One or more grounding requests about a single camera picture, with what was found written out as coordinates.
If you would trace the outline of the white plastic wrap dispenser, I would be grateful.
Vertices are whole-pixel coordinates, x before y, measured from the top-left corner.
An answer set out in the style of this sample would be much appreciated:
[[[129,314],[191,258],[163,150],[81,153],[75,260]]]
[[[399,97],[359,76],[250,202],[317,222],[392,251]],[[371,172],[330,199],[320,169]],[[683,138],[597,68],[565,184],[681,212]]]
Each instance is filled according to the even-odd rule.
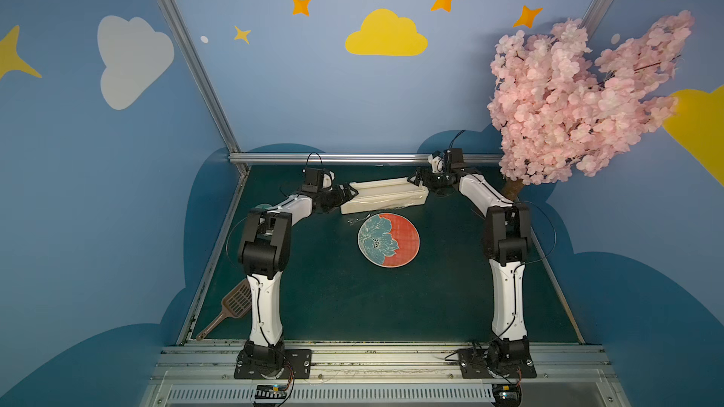
[[[405,177],[369,182],[352,182],[356,196],[341,206],[343,215],[424,205],[429,195],[425,186],[417,186]]]

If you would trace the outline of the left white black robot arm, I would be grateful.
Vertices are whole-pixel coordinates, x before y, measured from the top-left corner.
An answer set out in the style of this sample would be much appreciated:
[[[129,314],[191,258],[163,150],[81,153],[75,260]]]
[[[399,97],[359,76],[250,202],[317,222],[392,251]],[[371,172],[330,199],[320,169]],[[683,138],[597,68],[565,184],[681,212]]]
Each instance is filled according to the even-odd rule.
[[[304,190],[273,207],[249,211],[238,253],[252,295],[252,330],[242,354],[246,362],[272,371],[285,365],[280,288],[290,261],[292,227],[314,212],[334,210],[356,196],[358,190],[342,184]]]

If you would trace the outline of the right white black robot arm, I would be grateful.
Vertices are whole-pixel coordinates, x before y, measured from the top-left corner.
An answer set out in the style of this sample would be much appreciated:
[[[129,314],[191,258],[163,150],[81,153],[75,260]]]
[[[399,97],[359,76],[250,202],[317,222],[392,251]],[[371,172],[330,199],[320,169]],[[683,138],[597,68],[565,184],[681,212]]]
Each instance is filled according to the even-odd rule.
[[[407,182],[431,190],[455,188],[484,214],[484,256],[491,267],[494,294],[494,339],[488,347],[488,366],[525,365],[530,360],[530,342],[522,290],[525,263],[533,248],[530,208],[507,199],[476,171],[419,169]]]

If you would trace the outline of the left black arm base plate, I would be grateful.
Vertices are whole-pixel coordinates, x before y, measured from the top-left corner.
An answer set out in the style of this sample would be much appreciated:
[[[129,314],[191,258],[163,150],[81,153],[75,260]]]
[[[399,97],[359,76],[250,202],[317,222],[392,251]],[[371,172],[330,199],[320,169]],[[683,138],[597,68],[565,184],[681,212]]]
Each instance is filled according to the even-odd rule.
[[[237,356],[233,377],[235,380],[282,380],[290,377],[307,380],[312,356],[313,351],[309,349],[245,347]]]

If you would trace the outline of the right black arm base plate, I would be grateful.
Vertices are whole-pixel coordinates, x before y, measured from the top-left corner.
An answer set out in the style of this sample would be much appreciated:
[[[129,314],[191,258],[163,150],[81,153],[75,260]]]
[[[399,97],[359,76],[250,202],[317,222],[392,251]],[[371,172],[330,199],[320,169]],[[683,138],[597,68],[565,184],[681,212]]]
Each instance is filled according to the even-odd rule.
[[[504,356],[497,350],[463,348],[457,351],[464,379],[535,379],[537,369],[527,353]]]

